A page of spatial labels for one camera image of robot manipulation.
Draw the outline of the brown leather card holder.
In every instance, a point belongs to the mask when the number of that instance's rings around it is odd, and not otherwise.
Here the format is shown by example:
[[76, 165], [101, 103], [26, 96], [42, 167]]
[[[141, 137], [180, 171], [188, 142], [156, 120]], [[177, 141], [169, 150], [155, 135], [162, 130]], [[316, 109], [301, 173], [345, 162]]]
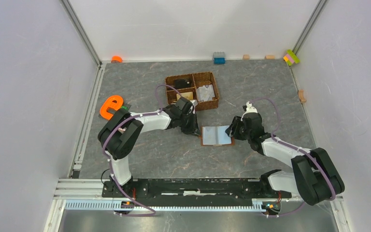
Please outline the brown leather card holder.
[[226, 126], [203, 126], [201, 127], [201, 145], [202, 146], [232, 146], [235, 145], [233, 137], [226, 133]]

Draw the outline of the dark grey card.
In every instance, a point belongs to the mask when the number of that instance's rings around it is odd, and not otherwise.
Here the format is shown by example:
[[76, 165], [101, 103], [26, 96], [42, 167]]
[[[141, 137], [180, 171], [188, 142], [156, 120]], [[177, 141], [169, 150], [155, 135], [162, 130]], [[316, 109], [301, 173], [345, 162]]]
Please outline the dark grey card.
[[173, 86], [175, 89], [184, 89], [192, 87], [192, 83], [188, 78], [175, 79], [173, 81]]

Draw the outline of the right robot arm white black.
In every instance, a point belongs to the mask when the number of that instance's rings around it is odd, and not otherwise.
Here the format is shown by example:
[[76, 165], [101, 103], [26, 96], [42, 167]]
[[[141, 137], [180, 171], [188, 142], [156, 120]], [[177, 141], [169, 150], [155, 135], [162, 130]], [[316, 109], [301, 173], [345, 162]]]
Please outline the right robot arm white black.
[[235, 116], [226, 134], [247, 141], [253, 151], [292, 168], [291, 172], [276, 169], [261, 176], [259, 189], [265, 197], [285, 191], [299, 195], [308, 205], [315, 205], [345, 191], [345, 184], [325, 149], [296, 147], [265, 132], [259, 113]]

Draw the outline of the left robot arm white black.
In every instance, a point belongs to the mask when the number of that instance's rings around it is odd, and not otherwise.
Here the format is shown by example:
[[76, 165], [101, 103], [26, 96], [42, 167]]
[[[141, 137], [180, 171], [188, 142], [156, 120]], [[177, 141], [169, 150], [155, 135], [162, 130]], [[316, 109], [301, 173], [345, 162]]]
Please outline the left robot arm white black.
[[121, 197], [132, 192], [132, 174], [128, 155], [141, 133], [179, 128], [185, 135], [200, 136], [196, 100], [181, 97], [176, 103], [145, 113], [133, 113], [126, 109], [115, 112], [100, 130], [98, 140], [103, 154], [110, 164], [114, 191]]

